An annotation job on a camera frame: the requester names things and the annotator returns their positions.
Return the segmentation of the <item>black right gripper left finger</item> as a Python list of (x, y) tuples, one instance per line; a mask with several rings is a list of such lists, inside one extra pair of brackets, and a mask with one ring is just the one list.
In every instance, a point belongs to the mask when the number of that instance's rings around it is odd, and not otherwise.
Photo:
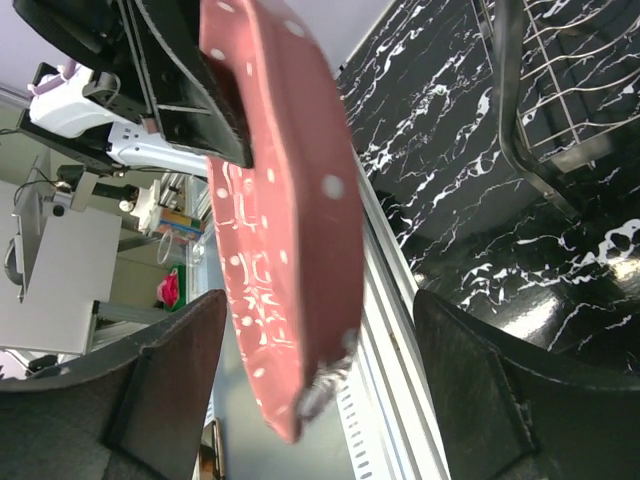
[(219, 361), (226, 294), (212, 290), (163, 324), (144, 347), (107, 444), (106, 479), (190, 479)]

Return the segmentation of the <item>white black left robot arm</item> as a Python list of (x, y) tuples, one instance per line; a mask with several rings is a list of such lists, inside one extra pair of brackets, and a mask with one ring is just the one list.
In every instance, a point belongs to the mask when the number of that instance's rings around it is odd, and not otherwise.
[(18, 130), (81, 164), (204, 176), (206, 160), (253, 165), (248, 129), (199, 44), (199, 1), (17, 1), (66, 54), (41, 64)]

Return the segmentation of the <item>pink dotted plate front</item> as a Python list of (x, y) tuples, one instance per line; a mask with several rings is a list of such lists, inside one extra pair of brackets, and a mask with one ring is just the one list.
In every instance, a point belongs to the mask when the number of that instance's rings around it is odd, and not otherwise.
[(249, 384), (286, 442), (331, 402), (357, 348), (363, 206), (343, 103), (282, 1), (204, 1), (199, 46), (238, 88), (253, 164), (207, 161), (218, 253)]

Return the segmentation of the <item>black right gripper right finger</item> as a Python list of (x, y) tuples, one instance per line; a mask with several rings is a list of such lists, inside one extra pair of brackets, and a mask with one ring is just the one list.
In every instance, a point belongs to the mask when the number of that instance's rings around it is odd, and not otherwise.
[(506, 479), (533, 451), (499, 366), (464, 330), (464, 312), (427, 290), (413, 317), (437, 424), (453, 479)]

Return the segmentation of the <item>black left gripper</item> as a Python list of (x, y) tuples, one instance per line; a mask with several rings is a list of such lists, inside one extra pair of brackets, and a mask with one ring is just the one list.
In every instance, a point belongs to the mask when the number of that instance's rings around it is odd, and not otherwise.
[(137, 124), (179, 150), (253, 166), (248, 131), (200, 49), (198, 1), (132, 3), (155, 121), (145, 105), (117, 1), (14, 1), (12, 6), (69, 57), (55, 72), (69, 78), (76, 64), (93, 71), (83, 95), (126, 120), (111, 124)]

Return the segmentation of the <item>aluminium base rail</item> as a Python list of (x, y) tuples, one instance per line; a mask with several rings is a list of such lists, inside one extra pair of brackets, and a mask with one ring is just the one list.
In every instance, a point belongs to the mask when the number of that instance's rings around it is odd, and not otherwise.
[(365, 300), (352, 381), (363, 387), (370, 435), (388, 479), (448, 479), (446, 454), (412, 316), (417, 285), (364, 167), (354, 159), (364, 208)]

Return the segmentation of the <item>stainless steel dish rack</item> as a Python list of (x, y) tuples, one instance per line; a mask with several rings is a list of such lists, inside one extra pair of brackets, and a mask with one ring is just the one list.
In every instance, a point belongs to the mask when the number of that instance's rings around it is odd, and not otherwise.
[(507, 163), (578, 217), (568, 175), (639, 140), (636, 1), (475, 1)]

